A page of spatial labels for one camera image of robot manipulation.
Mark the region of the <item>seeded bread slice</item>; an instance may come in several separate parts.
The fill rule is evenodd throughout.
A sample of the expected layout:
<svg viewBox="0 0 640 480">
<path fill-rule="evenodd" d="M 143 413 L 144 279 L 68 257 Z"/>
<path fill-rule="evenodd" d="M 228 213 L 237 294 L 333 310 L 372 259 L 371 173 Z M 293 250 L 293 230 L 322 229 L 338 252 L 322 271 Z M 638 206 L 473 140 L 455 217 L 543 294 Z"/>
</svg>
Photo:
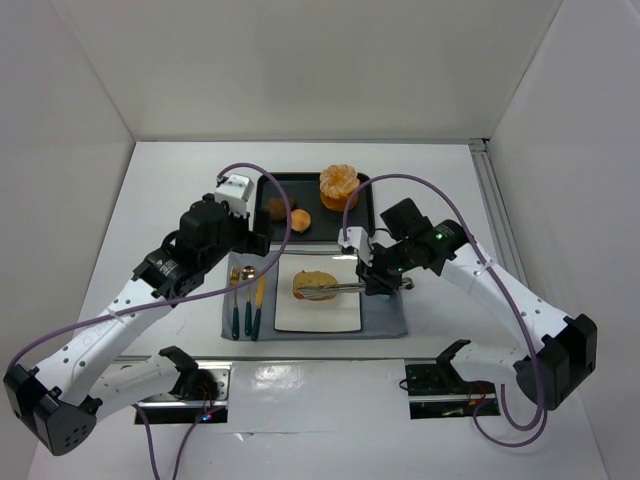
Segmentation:
<svg viewBox="0 0 640 480">
<path fill-rule="evenodd" d="M 337 279 L 322 271 L 300 271 L 293 277 L 292 294 L 299 300 L 325 301 L 335 297 L 332 293 L 303 293 L 303 289 L 319 289 L 321 287 L 335 286 Z"/>
</svg>

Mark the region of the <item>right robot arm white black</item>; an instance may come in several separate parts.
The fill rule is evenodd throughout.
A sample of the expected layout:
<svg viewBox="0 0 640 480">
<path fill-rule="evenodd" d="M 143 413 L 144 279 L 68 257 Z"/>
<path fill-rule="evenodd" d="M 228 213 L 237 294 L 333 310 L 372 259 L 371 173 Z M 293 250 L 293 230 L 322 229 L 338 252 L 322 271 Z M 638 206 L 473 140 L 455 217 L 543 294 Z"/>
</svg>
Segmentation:
<svg viewBox="0 0 640 480">
<path fill-rule="evenodd" d="M 370 240 L 362 227 L 342 234 L 357 254 L 356 273 L 367 295 L 391 295 L 408 286 L 407 272 L 421 268 L 460 288 L 516 338 L 514 349 L 484 348 L 459 340 L 439 357 L 466 382 L 515 381 L 522 393 L 554 410 L 595 370 L 597 326 L 585 314 L 545 302 L 497 264 L 454 220 L 434 225 L 406 198 L 381 215 L 394 243 Z"/>
</svg>

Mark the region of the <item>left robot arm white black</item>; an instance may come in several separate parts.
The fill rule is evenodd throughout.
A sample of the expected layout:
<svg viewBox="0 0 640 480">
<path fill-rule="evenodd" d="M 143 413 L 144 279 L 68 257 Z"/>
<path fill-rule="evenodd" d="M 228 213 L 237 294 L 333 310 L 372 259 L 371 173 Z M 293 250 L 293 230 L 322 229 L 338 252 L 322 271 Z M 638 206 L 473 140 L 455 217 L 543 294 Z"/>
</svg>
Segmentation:
<svg viewBox="0 0 640 480">
<path fill-rule="evenodd" d="M 53 455 L 71 452 L 100 420 L 133 403 L 162 393 L 190 398 L 198 385 L 212 382 L 176 346 L 118 372 L 105 371 L 178 300 L 199 288 L 227 254 L 268 253 L 269 213 L 249 214 L 245 207 L 244 200 L 204 195 L 134 269 L 100 322 L 31 369 L 18 363 L 8 367 L 3 383 L 14 414 Z"/>
</svg>

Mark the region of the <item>brown chocolate croissant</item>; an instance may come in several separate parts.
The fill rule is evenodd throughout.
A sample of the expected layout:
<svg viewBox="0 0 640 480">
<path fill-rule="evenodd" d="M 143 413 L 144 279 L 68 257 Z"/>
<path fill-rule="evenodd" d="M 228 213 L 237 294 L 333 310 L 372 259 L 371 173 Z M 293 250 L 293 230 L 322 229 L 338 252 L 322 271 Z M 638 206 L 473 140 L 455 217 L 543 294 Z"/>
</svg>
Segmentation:
<svg viewBox="0 0 640 480">
<path fill-rule="evenodd" d="M 266 205 L 272 222 L 283 222 L 287 218 L 285 201 L 281 197 L 272 197 Z"/>
</svg>

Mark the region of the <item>small round bun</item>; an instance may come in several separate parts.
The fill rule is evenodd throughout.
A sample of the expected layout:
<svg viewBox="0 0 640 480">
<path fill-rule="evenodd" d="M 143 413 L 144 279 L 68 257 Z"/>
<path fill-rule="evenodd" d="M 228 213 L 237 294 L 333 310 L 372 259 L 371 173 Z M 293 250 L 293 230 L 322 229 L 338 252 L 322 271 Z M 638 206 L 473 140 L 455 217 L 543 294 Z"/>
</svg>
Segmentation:
<svg viewBox="0 0 640 480">
<path fill-rule="evenodd" d="M 291 212 L 291 229 L 297 233 L 304 233 L 311 226 L 311 215 L 303 209 Z"/>
</svg>

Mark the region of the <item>black baking tray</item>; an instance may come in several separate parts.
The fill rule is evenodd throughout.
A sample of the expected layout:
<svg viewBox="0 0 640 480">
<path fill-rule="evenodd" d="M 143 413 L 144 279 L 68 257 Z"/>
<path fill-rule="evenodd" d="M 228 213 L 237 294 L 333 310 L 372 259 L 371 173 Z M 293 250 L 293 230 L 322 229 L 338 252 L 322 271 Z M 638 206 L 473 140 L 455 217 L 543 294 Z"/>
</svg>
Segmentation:
<svg viewBox="0 0 640 480">
<path fill-rule="evenodd" d="M 296 202 L 297 208 L 307 211 L 311 216 L 311 226 L 303 233 L 292 232 L 289 244 L 336 243 L 342 228 L 342 212 L 326 208 L 320 199 L 319 172 L 272 173 L 289 197 Z M 266 208 L 271 198 L 280 198 L 279 192 L 270 179 L 261 176 L 256 186 L 256 208 Z M 348 226 L 364 227 L 371 231 L 376 227 L 375 208 L 372 187 L 366 187 L 359 193 L 357 205 L 349 212 Z M 286 222 L 271 223 L 272 242 L 280 243 L 285 234 Z"/>
</svg>

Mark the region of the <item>grey cloth placemat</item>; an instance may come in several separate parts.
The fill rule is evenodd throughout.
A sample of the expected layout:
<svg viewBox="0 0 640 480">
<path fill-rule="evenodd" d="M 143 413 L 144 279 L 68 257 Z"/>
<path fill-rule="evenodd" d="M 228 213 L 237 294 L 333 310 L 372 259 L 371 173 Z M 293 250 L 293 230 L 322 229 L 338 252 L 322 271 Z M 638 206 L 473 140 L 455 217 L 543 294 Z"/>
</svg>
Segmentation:
<svg viewBox="0 0 640 480">
<path fill-rule="evenodd" d="M 277 276 L 279 263 L 266 274 L 266 285 L 263 298 L 260 341 L 307 341 L 307 340 L 370 340 L 395 339 L 408 334 L 403 310 L 402 298 L 398 294 L 389 300 L 381 300 L 378 296 L 360 297 L 360 317 L 362 328 L 357 332 L 346 333 L 296 333 L 280 332 L 274 329 Z"/>
</svg>

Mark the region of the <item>large sugared orange brioche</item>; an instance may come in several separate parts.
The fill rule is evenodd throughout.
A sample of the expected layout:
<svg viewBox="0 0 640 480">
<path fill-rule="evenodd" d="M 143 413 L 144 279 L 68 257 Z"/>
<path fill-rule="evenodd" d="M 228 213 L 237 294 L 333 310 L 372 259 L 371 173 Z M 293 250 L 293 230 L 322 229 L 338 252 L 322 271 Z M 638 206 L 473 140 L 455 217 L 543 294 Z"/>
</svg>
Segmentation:
<svg viewBox="0 0 640 480">
<path fill-rule="evenodd" d="M 320 173 L 319 177 L 321 202 L 329 210 L 341 212 L 360 184 L 358 173 L 353 166 L 330 165 Z"/>
</svg>

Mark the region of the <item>white square plate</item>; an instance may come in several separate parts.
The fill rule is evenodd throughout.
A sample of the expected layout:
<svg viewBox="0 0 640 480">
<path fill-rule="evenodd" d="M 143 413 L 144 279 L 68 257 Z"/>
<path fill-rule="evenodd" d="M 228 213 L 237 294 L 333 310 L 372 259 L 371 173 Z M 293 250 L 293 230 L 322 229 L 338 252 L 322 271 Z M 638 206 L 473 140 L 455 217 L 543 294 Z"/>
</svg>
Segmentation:
<svg viewBox="0 0 640 480">
<path fill-rule="evenodd" d="M 362 328 L 360 297 L 356 293 L 338 294 L 327 300 L 298 299 L 294 296 L 294 277 L 300 273 L 322 272 L 337 283 L 357 282 L 356 258 L 341 254 L 285 254 L 280 258 L 274 329 L 296 333 L 346 333 Z"/>
</svg>

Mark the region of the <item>aluminium frame rail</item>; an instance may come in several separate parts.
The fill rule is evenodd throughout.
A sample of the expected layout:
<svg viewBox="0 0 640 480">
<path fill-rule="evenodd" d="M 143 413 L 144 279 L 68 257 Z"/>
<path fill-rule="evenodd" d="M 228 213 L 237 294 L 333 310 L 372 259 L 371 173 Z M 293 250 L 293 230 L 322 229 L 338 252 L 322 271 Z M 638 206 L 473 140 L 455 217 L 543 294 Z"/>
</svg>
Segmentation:
<svg viewBox="0 0 640 480">
<path fill-rule="evenodd" d="M 469 151 L 476 171 L 491 236 L 499 263 L 525 286 L 529 286 L 524 265 L 515 242 L 511 222 L 489 156 L 486 139 L 471 139 Z"/>
</svg>

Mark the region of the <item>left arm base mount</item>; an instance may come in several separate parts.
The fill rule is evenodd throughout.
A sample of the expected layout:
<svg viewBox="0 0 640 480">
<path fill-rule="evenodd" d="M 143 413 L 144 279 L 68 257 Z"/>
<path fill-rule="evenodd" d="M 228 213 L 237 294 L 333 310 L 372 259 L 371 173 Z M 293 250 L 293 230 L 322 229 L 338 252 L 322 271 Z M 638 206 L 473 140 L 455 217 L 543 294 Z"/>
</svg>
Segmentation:
<svg viewBox="0 0 640 480">
<path fill-rule="evenodd" d="M 159 393 L 138 402 L 151 425 L 224 424 L 232 376 L 230 361 L 198 360 L 199 371 L 187 393 Z"/>
</svg>

